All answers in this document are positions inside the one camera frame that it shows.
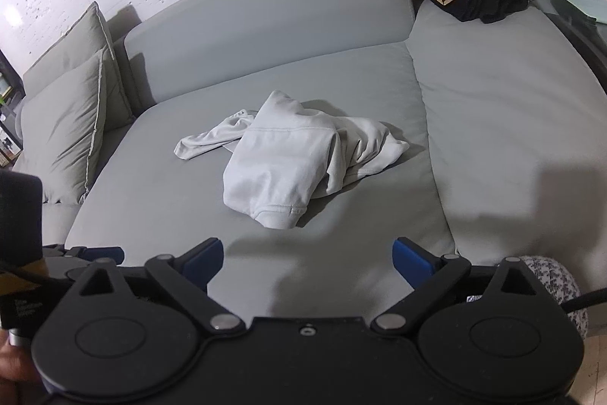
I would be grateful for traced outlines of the person left hand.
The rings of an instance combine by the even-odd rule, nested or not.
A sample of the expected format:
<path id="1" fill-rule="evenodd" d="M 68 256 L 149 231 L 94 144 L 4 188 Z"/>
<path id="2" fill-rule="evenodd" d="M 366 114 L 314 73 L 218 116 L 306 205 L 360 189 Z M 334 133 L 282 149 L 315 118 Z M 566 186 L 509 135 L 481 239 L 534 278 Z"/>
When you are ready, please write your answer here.
<path id="1" fill-rule="evenodd" d="M 31 359 L 30 351 L 15 347 L 9 341 L 9 333 L 1 331 L 1 403 L 19 404 L 20 386 L 37 385 L 40 382 Z"/>

